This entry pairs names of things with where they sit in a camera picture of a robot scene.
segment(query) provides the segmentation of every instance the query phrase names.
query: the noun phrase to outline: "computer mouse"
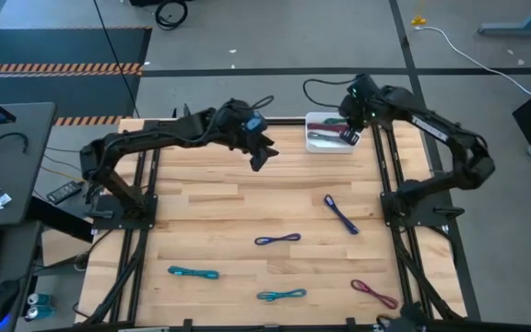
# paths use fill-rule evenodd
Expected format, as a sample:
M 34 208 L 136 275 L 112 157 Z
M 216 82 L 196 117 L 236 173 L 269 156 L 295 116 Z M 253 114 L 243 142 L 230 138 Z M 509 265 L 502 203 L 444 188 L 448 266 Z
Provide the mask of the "computer mouse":
M 8 280 L 0 283 L 0 323 L 6 318 L 19 293 L 19 282 Z

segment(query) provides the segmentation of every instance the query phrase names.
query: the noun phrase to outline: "black desk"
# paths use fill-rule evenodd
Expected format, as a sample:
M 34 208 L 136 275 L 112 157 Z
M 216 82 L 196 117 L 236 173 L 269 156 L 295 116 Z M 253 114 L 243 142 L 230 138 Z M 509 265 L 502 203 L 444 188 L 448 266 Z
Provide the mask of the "black desk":
M 32 269 L 36 243 L 41 233 L 41 223 L 26 222 L 16 226 L 7 226 L 0 230 L 0 283 L 17 279 Z M 28 296 L 30 276 L 20 282 L 20 291 L 16 303 L 0 327 L 1 332 L 13 332 L 21 316 Z
M 91 226 L 32 196 L 36 177 L 54 120 L 52 103 L 3 105 L 17 117 L 13 124 L 0 124 L 0 135 L 21 132 L 29 137 L 27 154 L 18 136 L 0 141 L 0 188 L 11 196 L 0 210 L 0 283 L 18 279 L 33 269 L 35 248 L 42 224 L 91 242 Z M 23 312 L 30 276 L 20 281 L 20 293 L 0 331 L 14 331 Z

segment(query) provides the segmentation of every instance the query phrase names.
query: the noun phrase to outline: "white tray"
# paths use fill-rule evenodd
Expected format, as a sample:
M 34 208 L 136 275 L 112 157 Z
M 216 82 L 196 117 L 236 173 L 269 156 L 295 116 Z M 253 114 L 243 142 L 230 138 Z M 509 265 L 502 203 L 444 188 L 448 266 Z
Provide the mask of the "white tray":
M 341 115 L 338 113 L 318 113 L 318 112 L 311 112 L 307 113 L 306 117 L 304 118 L 305 126 L 304 126 L 304 138 L 306 140 L 306 150 L 310 153 L 352 153 L 354 151 L 354 148 L 357 146 L 351 146 L 349 144 L 340 144 L 336 142 L 327 142 L 323 140 L 310 140 L 307 137 L 307 133 L 309 132 L 307 130 L 308 124 L 322 124 L 325 119 L 328 118 L 336 118 L 336 119 L 343 119 Z M 322 134 L 325 135 L 333 135 L 328 131 L 322 131 Z

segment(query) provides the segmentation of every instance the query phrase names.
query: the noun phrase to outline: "gray floor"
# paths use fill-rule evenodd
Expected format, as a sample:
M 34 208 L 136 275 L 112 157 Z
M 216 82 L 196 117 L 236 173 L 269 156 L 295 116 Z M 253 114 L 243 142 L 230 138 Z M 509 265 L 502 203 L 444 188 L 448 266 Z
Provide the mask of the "gray floor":
M 99 0 L 107 25 L 154 25 L 153 7 L 132 8 L 128 1 Z M 414 31 L 418 0 L 398 0 L 417 67 L 471 67 L 432 31 Z M 480 37 L 481 22 L 520 21 L 531 10 L 527 0 L 427 0 L 423 16 L 445 30 L 452 42 L 485 65 L 531 66 L 531 40 Z M 99 26 L 90 0 L 7 0 L 0 27 Z M 198 0 L 178 30 L 153 30 L 147 69 L 265 67 L 403 67 L 390 7 L 384 0 Z M 317 110 L 301 92 L 301 76 L 145 77 L 137 107 L 143 117 L 165 117 L 188 103 L 193 110 L 218 106 L 234 97 L 249 102 L 274 94 L 266 115 L 303 115 Z M 340 80 L 345 76 L 319 76 Z M 408 87 L 407 77 L 375 77 L 379 84 Z M 516 77 L 531 89 L 531 76 Z M 484 320 L 531 324 L 531 159 L 511 116 L 529 98 L 501 77 L 421 77 L 428 106 L 460 121 L 490 143 L 497 171 L 473 192 L 452 192 L 466 209 L 459 225 L 478 306 Z M 317 100 L 340 102 L 342 87 L 313 87 Z M 55 127 L 50 145 L 80 148 L 115 126 Z M 49 152 L 78 164 L 77 155 Z M 442 151 L 447 163 L 449 155 Z M 64 172 L 70 168 L 46 162 Z M 37 189 L 47 193 L 64 183 L 42 172 Z M 61 282 L 69 286 L 59 288 Z M 39 283 L 57 301 L 77 301 L 79 275 L 47 277 Z M 69 306 L 51 320 L 18 326 L 18 331 L 68 326 Z

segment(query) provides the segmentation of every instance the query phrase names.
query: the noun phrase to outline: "wooden tabletop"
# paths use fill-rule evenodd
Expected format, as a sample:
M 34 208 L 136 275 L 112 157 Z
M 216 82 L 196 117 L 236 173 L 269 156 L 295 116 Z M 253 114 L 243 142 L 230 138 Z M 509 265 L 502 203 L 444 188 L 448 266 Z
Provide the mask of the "wooden tabletop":
M 143 122 L 122 120 L 120 131 L 141 129 Z M 218 145 L 161 151 L 159 209 L 148 236 L 137 326 L 181 326 L 185 318 L 195 326 L 342 325 L 347 317 L 372 324 L 378 314 L 398 314 L 349 285 L 361 279 L 402 303 L 371 132 L 364 132 L 350 155 L 307 153 L 302 126 L 271 125 L 266 134 L 280 154 L 260 172 L 252 172 L 248 156 Z M 419 130 L 395 124 L 395 135 L 406 179 L 429 177 Z M 136 155 L 130 155 L 116 170 L 132 182 L 135 167 Z M 325 206 L 325 194 L 357 225 L 359 235 L 350 235 Z M 254 244 L 256 237 L 293 232 L 302 239 Z M 449 243 L 426 229 L 417 233 L 428 279 L 455 311 L 465 314 Z M 93 312 L 114 283 L 123 236 L 114 231 L 91 254 L 81 312 Z M 217 270 L 220 279 L 173 276 L 170 266 Z M 256 299 L 260 291 L 298 288 L 307 295 Z M 129 284 L 124 294 L 123 319 Z

